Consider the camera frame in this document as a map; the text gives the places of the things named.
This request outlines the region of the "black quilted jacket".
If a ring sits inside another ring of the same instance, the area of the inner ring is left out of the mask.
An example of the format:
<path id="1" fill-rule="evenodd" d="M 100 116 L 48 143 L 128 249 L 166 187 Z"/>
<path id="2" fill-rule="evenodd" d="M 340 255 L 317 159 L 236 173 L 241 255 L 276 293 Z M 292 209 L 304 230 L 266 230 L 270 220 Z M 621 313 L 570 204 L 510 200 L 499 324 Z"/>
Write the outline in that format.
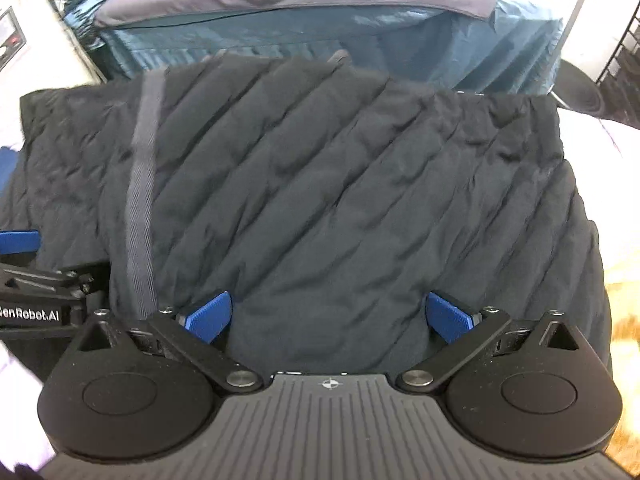
<path id="1" fill-rule="evenodd" d="M 598 231 L 548 96 L 226 54 L 21 112 L 2 228 L 39 232 L 39 269 L 111 263 L 121 318 L 225 290 L 227 352 L 258 374 L 396 375 L 442 346 L 437 290 L 563 311 L 611 359 Z"/>

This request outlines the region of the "dark blue cloth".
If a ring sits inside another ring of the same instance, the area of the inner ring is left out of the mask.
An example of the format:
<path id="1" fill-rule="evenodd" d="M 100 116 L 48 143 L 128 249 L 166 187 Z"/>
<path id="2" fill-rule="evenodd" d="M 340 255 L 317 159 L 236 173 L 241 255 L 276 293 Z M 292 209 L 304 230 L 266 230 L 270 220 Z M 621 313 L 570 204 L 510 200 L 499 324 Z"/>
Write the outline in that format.
<path id="1" fill-rule="evenodd" d="M 0 148 L 0 193 L 9 184 L 20 156 L 21 152 L 15 151 L 13 148 L 8 148 L 7 146 Z"/>

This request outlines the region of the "gold satin pillow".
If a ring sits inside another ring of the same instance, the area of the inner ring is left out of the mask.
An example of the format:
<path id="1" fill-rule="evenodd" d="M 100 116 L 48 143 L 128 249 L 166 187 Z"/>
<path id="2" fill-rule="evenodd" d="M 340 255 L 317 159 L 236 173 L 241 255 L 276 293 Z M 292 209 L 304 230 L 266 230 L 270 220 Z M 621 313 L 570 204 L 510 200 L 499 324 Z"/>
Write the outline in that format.
<path id="1" fill-rule="evenodd" d="M 612 311 L 611 354 L 614 382 L 623 399 L 623 413 L 608 455 L 635 476 L 639 473 L 639 283 L 606 286 Z"/>

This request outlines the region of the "white appliance with display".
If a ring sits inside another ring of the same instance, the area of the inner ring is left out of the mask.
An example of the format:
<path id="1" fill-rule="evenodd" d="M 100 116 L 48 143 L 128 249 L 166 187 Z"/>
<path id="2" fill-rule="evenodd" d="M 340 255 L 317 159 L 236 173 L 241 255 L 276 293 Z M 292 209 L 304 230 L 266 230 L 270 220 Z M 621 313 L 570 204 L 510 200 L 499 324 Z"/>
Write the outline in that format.
<path id="1" fill-rule="evenodd" d="M 26 44 L 24 32 L 10 6 L 1 14 L 0 40 L 0 70 L 3 70 Z"/>

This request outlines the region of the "lavender bed sheet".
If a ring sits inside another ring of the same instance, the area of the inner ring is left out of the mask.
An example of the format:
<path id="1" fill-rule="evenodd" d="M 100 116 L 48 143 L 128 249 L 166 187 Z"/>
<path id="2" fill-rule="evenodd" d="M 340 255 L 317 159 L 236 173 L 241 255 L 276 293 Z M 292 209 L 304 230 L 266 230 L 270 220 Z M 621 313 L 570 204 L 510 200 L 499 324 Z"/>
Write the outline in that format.
<path id="1" fill-rule="evenodd" d="M 565 157 L 586 213 L 598 228 L 605 288 L 639 283 L 639 131 L 612 120 L 560 110 Z M 39 468 L 53 456 L 38 422 L 41 382 L 1 348 L 1 463 Z"/>

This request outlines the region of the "black round stool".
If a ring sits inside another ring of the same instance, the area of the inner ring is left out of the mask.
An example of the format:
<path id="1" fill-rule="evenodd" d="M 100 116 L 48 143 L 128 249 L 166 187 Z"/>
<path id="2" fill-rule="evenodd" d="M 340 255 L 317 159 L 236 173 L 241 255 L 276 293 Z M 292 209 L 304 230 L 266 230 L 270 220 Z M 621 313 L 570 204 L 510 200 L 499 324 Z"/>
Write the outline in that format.
<path id="1" fill-rule="evenodd" d="M 602 117 L 604 99 L 598 86 L 579 68 L 561 61 L 551 95 L 566 110 Z"/>

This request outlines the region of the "blue quilted bed cover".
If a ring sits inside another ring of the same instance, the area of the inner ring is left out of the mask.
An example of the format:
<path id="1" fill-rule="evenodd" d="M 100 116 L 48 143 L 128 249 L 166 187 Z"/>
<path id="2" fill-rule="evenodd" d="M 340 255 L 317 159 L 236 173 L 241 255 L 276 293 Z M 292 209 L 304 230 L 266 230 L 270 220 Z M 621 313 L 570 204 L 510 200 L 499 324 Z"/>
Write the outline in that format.
<path id="1" fill-rule="evenodd" d="M 484 20 L 427 6 L 308 6 L 153 18 L 99 28 L 106 0 L 55 0 L 108 78 L 217 53 L 344 58 L 445 89 L 544 94 L 560 59 L 564 20 L 553 0 L 497 0 Z"/>

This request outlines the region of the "black cluttered rack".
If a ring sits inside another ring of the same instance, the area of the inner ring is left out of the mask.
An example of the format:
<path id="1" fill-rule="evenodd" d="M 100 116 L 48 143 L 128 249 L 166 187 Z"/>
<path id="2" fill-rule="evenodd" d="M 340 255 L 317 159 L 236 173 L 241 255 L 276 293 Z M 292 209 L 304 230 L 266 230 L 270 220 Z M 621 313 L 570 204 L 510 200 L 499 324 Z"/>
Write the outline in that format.
<path id="1" fill-rule="evenodd" d="M 639 6 L 597 79 L 604 117 L 627 126 L 640 125 Z"/>

